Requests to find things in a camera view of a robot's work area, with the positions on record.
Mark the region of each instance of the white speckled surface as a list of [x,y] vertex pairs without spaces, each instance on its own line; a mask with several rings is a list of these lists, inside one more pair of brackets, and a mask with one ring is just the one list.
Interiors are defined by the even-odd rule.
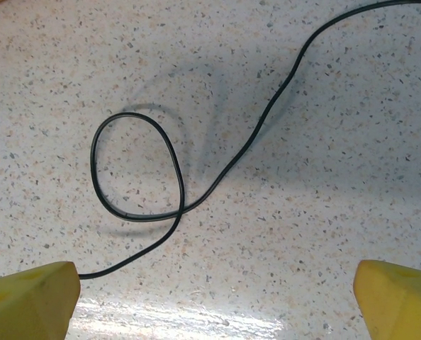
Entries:
[[[159,238],[169,222],[121,222],[94,195],[97,126],[124,108],[158,120],[191,201],[305,39],[358,5],[0,3],[0,276],[59,260],[96,271]],[[170,210],[174,172],[146,127],[108,129],[103,187],[132,212]],[[368,339],[352,293],[362,259],[421,269],[421,6],[318,38],[210,199],[161,249],[82,283],[69,339]]]

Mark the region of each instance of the black cable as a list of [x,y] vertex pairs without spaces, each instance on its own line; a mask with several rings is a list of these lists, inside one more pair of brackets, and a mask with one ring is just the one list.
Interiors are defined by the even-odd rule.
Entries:
[[[220,174],[217,176],[217,179],[214,180],[212,185],[209,187],[209,189],[195,202],[193,202],[190,205],[185,206],[185,189],[184,189],[184,179],[181,175],[181,169],[179,166],[179,163],[177,161],[176,153],[174,152],[174,148],[166,134],[166,132],[162,129],[162,127],[155,122],[153,119],[147,117],[146,115],[143,115],[141,113],[118,113],[115,115],[112,115],[111,117],[107,118],[97,129],[96,134],[94,135],[94,138],[92,140],[91,144],[91,177],[92,177],[92,183],[94,185],[94,190],[96,191],[96,195],[103,204],[103,206],[113,215],[116,217],[119,217],[123,220],[127,220],[130,222],[155,222],[155,221],[162,221],[162,220],[168,220],[170,218],[174,218],[173,225],[168,230],[168,232],[158,241],[156,241],[154,244],[150,245],[148,248],[143,249],[142,251],[136,253],[135,255],[132,255],[131,257],[127,258],[124,261],[121,261],[120,263],[117,263],[116,265],[104,269],[102,271],[98,271],[96,273],[89,273],[89,274],[79,274],[79,277],[81,280],[87,280],[91,278],[99,278],[101,276],[107,275],[109,273],[112,273],[114,271],[117,271],[118,269],[126,266],[130,262],[140,258],[143,255],[146,255],[150,251],[156,249],[158,246],[160,246],[163,242],[165,242],[176,230],[181,217],[184,213],[189,212],[190,210],[195,209],[198,207],[202,202],[204,202],[207,197],[215,190],[217,185],[223,180],[223,178],[226,176],[226,174],[231,170],[231,168],[234,167],[234,165],[240,160],[240,158],[244,155],[244,153],[250,148],[251,144],[253,143],[254,139],[259,133],[259,130],[261,129],[261,126],[263,125],[264,121],[266,120],[267,115],[269,114],[270,110],[272,109],[272,106],[274,106],[275,102],[278,100],[279,96],[283,93],[285,88],[289,85],[292,78],[297,72],[297,68],[299,67],[299,64],[301,63],[303,56],[306,52],[306,50],[310,47],[311,43],[316,39],[316,37],[321,34],[324,30],[328,29],[330,26],[333,26],[336,23],[339,23],[340,21],[343,21],[346,18],[349,18],[351,16],[355,16],[357,14],[371,11],[374,9],[379,9],[383,7],[389,7],[389,6],[396,6],[396,5],[403,5],[403,4],[421,4],[421,0],[390,0],[390,1],[383,1],[378,2],[376,4],[371,4],[368,6],[362,6],[360,8],[354,9],[352,11],[348,11],[346,13],[343,13],[340,16],[337,16],[336,18],[332,19],[331,21],[328,21],[321,27],[319,27],[305,42],[305,44],[302,46],[301,51],[298,53],[298,56],[296,58],[296,61],[294,62],[294,65],[289,72],[289,75],[287,76],[286,80],[278,91],[274,94],[274,96],[271,98],[269,103],[267,104],[266,108],[264,109],[264,112],[261,115],[261,118],[259,119],[258,123],[256,124],[256,127],[254,128],[252,134],[248,138],[248,140],[245,142],[244,146],[240,149],[240,151],[231,159],[231,161],[228,163],[227,166],[220,172]],[[99,180],[97,178],[97,161],[96,161],[96,153],[97,153],[97,142],[99,140],[100,134],[102,133],[103,129],[106,128],[108,124],[113,122],[114,120],[120,119],[120,118],[139,118],[141,120],[144,120],[151,124],[154,128],[157,129],[157,131],[162,136],[165,144],[167,145],[169,154],[171,155],[174,170],[176,171],[177,181],[179,183],[179,208],[177,211],[171,211],[171,212],[165,212],[162,214],[157,215],[137,215],[137,214],[131,214],[128,212],[124,212],[121,209],[117,208],[116,206],[112,205],[103,194],[103,191],[100,187]]]

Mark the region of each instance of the speckled countertop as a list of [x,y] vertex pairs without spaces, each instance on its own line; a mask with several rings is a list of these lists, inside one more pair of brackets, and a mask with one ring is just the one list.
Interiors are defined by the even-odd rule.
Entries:
[[[79,272],[146,247],[99,203],[89,146],[110,114],[158,120],[187,201],[242,146],[305,39],[358,1],[0,3],[0,276]],[[145,123],[109,128],[100,179],[119,207],[177,206]],[[261,137],[162,248],[82,283],[69,339],[367,339],[362,259],[421,268],[421,6],[376,10],[309,49]]]

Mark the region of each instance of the granite-like countertop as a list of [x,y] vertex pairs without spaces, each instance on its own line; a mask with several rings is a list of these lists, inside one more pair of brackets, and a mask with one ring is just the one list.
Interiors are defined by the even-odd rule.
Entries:
[[[97,271],[160,238],[171,221],[130,224],[95,196],[99,124],[128,108],[158,120],[190,202],[312,31],[359,5],[0,3],[0,276],[53,261]],[[99,171],[122,209],[178,204],[146,123],[106,130]],[[318,38],[255,145],[173,237],[82,282],[68,339],[368,339],[352,291],[362,259],[421,269],[421,5]]]

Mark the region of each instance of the wire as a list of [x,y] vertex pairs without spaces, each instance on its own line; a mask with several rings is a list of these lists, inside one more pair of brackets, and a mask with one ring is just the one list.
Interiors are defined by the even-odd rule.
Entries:
[[[264,109],[264,112],[262,113],[261,117],[259,118],[258,123],[256,124],[255,128],[253,129],[252,134],[248,138],[248,140],[245,142],[243,147],[240,149],[240,151],[231,159],[231,161],[228,163],[227,166],[220,172],[220,174],[217,176],[217,178],[214,180],[214,182],[210,185],[209,189],[195,202],[193,202],[190,205],[185,205],[185,189],[184,189],[184,179],[181,174],[181,169],[179,166],[179,163],[177,161],[176,153],[174,151],[174,148],[166,134],[166,132],[162,129],[162,127],[155,122],[153,119],[147,117],[146,115],[143,115],[141,113],[118,113],[115,115],[112,115],[111,117],[107,118],[97,129],[96,134],[94,135],[94,138],[92,140],[91,144],[91,177],[92,177],[92,183],[94,185],[94,190],[96,191],[96,195],[101,201],[102,205],[109,211],[111,214],[115,215],[116,217],[119,217],[123,220],[130,221],[130,222],[155,222],[155,221],[162,221],[162,220],[168,220],[174,218],[174,222],[172,226],[169,228],[168,232],[158,241],[156,241],[154,244],[150,245],[149,247],[143,249],[142,251],[136,253],[135,255],[130,256],[129,258],[125,259],[124,261],[121,261],[120,263],[117,263],[114,266],[111,266],[107,269],[104,269],[102,271],[98,271],[95,273],[89,273],[89,274],[79,274],[79,278],[81,280],[88,280],[92,278],[99,278],[101,276],[105,276],[107,274],[110,274],[114,271],[117,271],[118,269],[128,265],[129,263],[133,262],[134,260],[140,258],[143,255],[146,255],[150,251],[156,249],[158,246],[160,246],[162,243],[164,243],[176,230],[177,226],[179,225],[179,222],[181,220],[181,217],[183,214],[195,209],[198,207],[202,202],[204,202],[209,195],[215,190],[215,188],[218,186],[218,184],[223,180],[223,178],[226,176],[226,174],[231,170],[231,168],[236,165],[236,163],[242,158],[245,152],[250,148],[252,145],[254,139],[257,137],[259,131],[261,130],[261,127],[266,120],[267,115],[269,114],[270,110],[274,106],[275,102],[278,100],[279,96],[284,92],[286,87],[291,83],[292,78],[297,72],[297,68],[299,67],[303,56],[306,52],[306,50],[310,47],[311,43],[316,39],[319,34],[327,30],[330,26],[333,26],[336,23],[339,23],[340,21],[343,21],[344,19],[347,19],[351,16],[355,16],[357,14],[371,11],[374,9],[380,9],[383,7],[389,7],[389,6],[397,6],[397,5],[403,5],[403,4],[421,4],[421,0],[390,0],[390,1],[382,1],[378,2],[376,4],[371,4],[368,6],[362,6],[359,8],[356,8],[352,11],[348,11],[346,13],[343,13],[340,16],[337,16],[336,18],[328,21],[321,27],[319,27],[305,42],[305,44],[302,46],[301,51],[298,53],[298,56],[296,58],[296,61],[294,62],[294,65],[289,72],[289,75],[286,77],[286,80],[282,83],[280,88],[277,90],[277,92],[274,94],[274,96],[270,99],[268,102],[266,108]],[[114,120],[120,119],[120,118],[138,118],[141,120],[144,120],[145,122],[148,122],[151,124],[159,134],[162,136],[165,144],[167,145],[169,154],[173,161],[174,170],[176,172],[177,181],[179,184],[179,207],[176,211],[171,212],[165,212],[162,214],[157,215],[138,215],[138,214],[132,214],[129,212],[124,212],[121,209],[117,208],[116,206],[112,205],[103,194],[103,191],[100,187],[99,180],[97,178],[97,161],[96,161],[96,154],[97,154],[97,142],[99,141],[99,137],[102,133],[102,131],[106,128],[108,124],[113,122]]]

